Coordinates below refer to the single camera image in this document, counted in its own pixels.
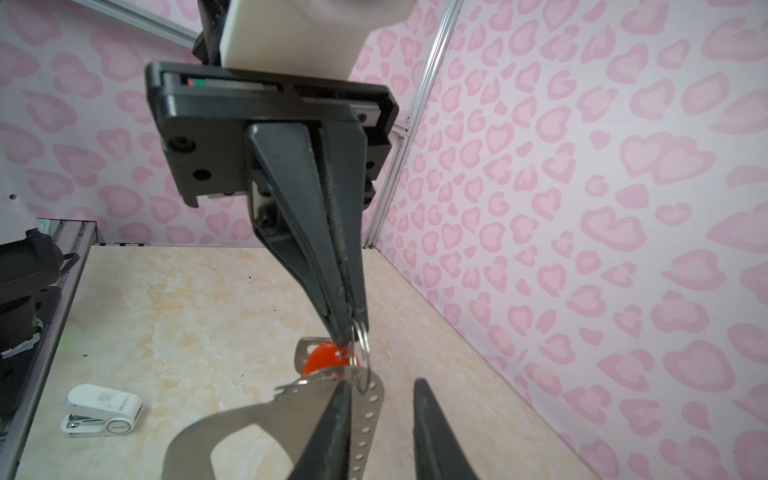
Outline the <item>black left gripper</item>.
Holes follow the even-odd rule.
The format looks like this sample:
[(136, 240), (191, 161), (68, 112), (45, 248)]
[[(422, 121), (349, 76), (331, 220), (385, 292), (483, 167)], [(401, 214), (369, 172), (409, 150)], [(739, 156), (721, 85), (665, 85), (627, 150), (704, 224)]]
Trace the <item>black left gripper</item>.
[[(197, 207), (201, 196), (244, 194), (247, 146), (257, 237), (336, 344), (351, 342), (351, 322), (366, 330), (362, 212), (391, 150), (399, 106), (390, 89), (166, 61), (148, 63), (144, 78), (183, 202)], [(305, 126), (322, 121), (352, 121), (321, 124), (324, 195)]]

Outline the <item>key with red tag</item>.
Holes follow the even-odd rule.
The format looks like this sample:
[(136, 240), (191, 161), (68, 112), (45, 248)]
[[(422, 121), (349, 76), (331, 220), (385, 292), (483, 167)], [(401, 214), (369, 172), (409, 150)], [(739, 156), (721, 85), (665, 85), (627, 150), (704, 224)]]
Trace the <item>key with red tag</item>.
[(338, 366), (358, 366), (359, 360), (348, 347), (338, 347), (330, 338), (300, 338), (294, 353), (294, 368), (301, 377), (322, 369)]

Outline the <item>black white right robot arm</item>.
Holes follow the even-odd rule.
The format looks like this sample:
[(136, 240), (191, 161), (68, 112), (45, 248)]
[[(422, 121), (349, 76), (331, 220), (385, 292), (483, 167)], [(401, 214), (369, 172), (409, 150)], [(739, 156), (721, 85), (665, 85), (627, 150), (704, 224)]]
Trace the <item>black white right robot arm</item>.
[[(38, 349), (47, 335), (43, 318), (54, 313), (63, 290), (55, 283), (80, 261), (62, 254), (51, 236), (37, 230), (1, 253), (1, 365)], [(367, 328), (347, 318), (348, 341), (305, 337), (297, 344), (295, 369), (301, 376), (280, 386), (274, 399), (207, 416), (177, 434), (166, 450), (162, 479), (216, 479), (211, 455), (227, 437), (259, 426), (289, 456), (287, 479), (362, 479), (374, 438), (382, 381), (370, 368)], [(59, 431), (68, 438), (118, 437), (135, 429), (140, 397), (81, 384), (67, 397)], [(414, 384), (416, 479), (479, 479), (465, 457), (425, 379)]]

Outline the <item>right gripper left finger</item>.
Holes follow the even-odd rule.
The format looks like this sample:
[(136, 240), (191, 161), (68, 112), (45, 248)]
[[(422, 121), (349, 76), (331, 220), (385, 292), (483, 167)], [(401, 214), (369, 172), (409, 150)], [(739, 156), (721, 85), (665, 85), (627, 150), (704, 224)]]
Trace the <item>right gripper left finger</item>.
[(289, 480), (346, 480), (352, 429), (352, 386), (341, 381), (333, 390), (317, 426)]

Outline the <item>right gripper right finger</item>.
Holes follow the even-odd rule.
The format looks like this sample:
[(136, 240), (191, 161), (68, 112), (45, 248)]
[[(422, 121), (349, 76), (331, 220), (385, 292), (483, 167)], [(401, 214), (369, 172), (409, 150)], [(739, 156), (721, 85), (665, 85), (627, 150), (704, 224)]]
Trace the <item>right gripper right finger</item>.
[(414, 460), (417, 480), (478, 480), (429, 383), (414, 383)]

